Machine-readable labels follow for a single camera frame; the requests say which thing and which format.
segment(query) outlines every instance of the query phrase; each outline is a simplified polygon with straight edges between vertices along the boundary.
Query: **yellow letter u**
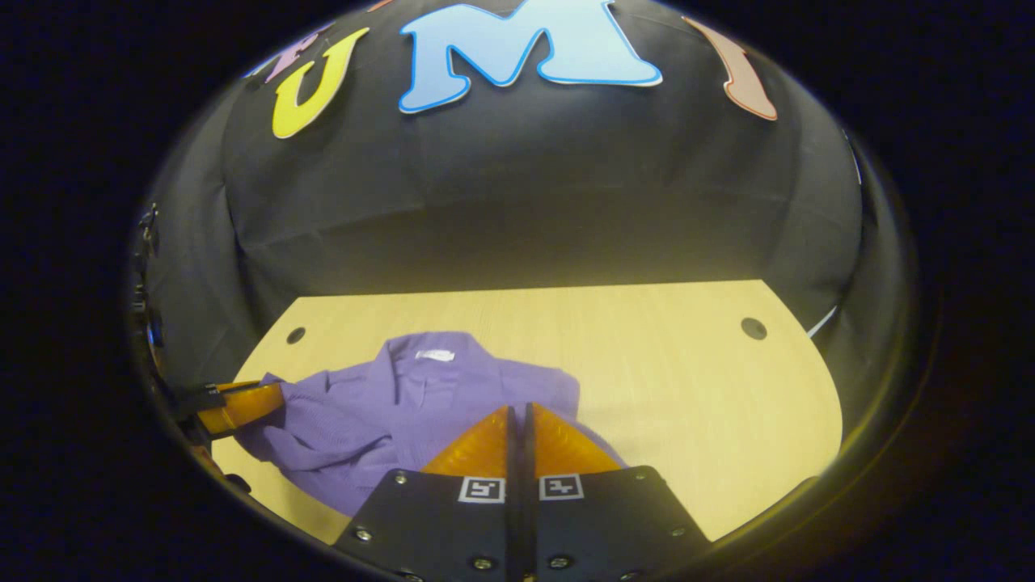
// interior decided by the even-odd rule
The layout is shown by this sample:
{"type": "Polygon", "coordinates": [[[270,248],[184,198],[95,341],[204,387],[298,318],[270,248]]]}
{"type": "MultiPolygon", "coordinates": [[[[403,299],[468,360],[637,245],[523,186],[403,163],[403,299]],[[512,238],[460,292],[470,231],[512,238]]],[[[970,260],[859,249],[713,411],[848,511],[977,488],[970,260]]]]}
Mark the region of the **yellow letter u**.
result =
{"type": "Polygon", "coordinates": [[[282,140],[290,138],[323,113],[345,81],[345,70],[349,68],[349,58],[352,57],[356,40],[369,30],[369,28],[357,30],[327,49],[323,54],[327,57],[327,62],[324,64],[323,77],[320,78],[320,86],[304,104],[298,105],[298,90],[302,86],[302,77],[305,76],[305,71],[313,68],[314,61],[305,63],[280,83],[276,88],[276,105],[273,106],[274,136],[282,140]]]}

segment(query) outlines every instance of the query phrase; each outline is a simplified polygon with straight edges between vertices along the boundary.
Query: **blue letter m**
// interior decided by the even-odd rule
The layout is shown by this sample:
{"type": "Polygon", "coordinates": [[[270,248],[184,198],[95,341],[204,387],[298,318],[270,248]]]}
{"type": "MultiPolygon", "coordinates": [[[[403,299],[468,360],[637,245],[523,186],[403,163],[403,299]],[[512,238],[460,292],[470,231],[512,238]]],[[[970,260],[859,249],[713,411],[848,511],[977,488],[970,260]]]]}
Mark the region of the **blue letter m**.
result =
{"type": "Polygon", "coordinates": [[[618,28],[614,0],[525,0],[508,18],[457,4],[403,27],[413,35],[413,86],[398,101],[417,113],[455,101],[471,80],[455,75],[451,52],[494,85],[506,87],[521,72],[532,46],[545,33],[550,56],[537,67],[554,83],[650,86],[661,71],[640,59],[618,28]]]}

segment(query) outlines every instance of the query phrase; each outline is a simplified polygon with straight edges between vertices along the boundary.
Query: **purple shirt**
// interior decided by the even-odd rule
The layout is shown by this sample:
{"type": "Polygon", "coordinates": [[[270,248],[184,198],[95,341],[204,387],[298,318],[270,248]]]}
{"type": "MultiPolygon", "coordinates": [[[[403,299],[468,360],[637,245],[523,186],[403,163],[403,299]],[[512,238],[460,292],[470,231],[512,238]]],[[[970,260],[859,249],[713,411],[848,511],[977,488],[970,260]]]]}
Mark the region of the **purple shirt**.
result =
{"type": "MultiPolygon", "coordinates": [[[[263,382],[280,381],[267,374],[263,382]]],[[[374,361],[283,383],[285,405],[238,430],[237,442],[349,516],[393,468],[420,470],[501,406],[524,424],[536,402],[576,427],[619,465],[618,454],[575,421],[579,382],[555,368],[497,359],[471,334],[441,331],[385,342],[374,361]]]]}

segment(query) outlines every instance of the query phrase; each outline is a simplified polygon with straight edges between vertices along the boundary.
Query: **shirt label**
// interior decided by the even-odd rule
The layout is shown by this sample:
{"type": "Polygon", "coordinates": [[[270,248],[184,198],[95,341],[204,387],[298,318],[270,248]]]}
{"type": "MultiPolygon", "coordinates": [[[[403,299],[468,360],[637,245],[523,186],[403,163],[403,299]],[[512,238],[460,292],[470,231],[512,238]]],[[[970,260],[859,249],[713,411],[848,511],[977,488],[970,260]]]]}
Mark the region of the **shirt label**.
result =
{"type": "Polygon", "coordinates": [[[439,361],[452,361],[456,354],[449,350],[420,350],[417,352],[417,359],[427,357],[439,361]]]}

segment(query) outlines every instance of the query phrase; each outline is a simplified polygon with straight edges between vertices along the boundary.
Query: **orange letter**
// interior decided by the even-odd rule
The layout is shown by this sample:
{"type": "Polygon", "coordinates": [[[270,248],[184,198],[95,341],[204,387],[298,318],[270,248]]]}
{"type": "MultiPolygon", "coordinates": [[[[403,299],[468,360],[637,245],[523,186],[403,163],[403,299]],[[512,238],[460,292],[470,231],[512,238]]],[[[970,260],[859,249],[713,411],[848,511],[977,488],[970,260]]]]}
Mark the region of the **orange letter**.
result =
{"type": "Polygon", "coordinates": [[[701,31],[722,59],[726,72],[730,76],[730,80],[722,87],[730,99],[763,119],[775,121],[776,108],[766,96],[762,81],[755,72],[755,68],[751,67],[751,63],[747,62],[744,50],[733,40],[699,22],[691,21],[686,17],[683,17],[683,20],[686,21],[686,24],[701,31]]]}

